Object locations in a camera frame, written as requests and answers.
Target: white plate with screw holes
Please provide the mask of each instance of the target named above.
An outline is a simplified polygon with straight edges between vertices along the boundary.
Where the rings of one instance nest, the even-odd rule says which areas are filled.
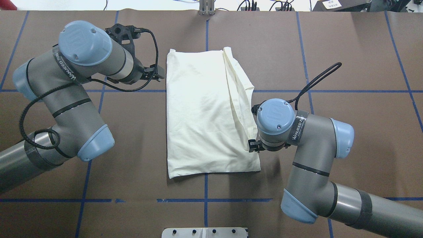
[[[242,227],[166,228],[162,238],[248,238]]]

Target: table surface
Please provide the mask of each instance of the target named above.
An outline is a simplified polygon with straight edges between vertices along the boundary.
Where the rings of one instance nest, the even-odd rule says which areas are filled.
[[[21,139],[18,119],[28,104],[13,86],[13,71],[48,51],[64,25],[79,19],[100,28],[118,22],[152,30],[164,68],[169,49],[230,46],[255,86],[253,104],[293,98],[324,69],[342,62],[299,102],[305,111],[355,129],[351,153],[335,160],[330,179],[423,209],[423,14],[0,11],[0,150]],[[144,65],[153,64],[148,34],[135,41],[135,49]],[[283,214],[280,202],[295,147],[261,152],[260,172],[170,180],[165,83],[154,81],[133,93],[86,84],[115,146],[89,163],[73,158],[2,194],[0,236],[160,237],[167,227],[236,226],[248,227],[252,238],[380,237],[322,217],[307,225]],[[38,103],[25,128],[54,124]]]

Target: black label band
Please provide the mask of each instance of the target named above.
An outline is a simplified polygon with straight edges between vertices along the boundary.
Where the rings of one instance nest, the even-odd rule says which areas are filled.
[[[299,110],[295,116],[294,123],[292,124],[291,131],[289,132],[288,140],[286,143],[297,145],[304,130],[305,121],[307,120],[308,112]]]
[[[74,81],[76,84],[81,85],[87,83],[88,80],[82,76],[75,68],[72,67],[70,61],[60,52],[59,46],[53,46],[53,57],[56,60],[57,65],[69,77],[70,80]]]

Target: folded white fabric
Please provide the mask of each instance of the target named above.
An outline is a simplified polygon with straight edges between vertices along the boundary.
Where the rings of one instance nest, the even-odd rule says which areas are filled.
[[[254,86],[230,47],[168,54],[166,97],[169,178],[259,171],[251,113]]]

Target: blue joint cap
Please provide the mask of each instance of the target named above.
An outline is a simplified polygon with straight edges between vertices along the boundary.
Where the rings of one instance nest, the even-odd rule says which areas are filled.
[[[354,142],[354,128],[347,123],[340,122],[331,118],[336,137],[336,156],[335,158],[343,159],[351,150]]]
[[[73,21],[59,35],[59,49],[74,64],[97,65],[112,52],[112,39],[102,29],[86,21]]]
[[[28,83],[28,78],[26,74],[26,68],[29,61],[25,64],[19,66],[15,72],[13,72],[13,84],[15,85],[16,90],[23,94],[28,100],[32,101],[37,98],[37,96],[32,91]]]
[[[90,161],[110,150],[114,145],[112,133],[107,124],[104,124],[85,142],[78,152],[78,157],[82,161]]]
[[[295,114],[291,105],[283,99],[272,98],[257,110],[257,127],[267,135],[280,135],[294,122]]]
[[[314,212],[304,206],[286,189],[283,189],[280,208],[287,216],[302,223],[313,224],[317,219],[317,215]]]

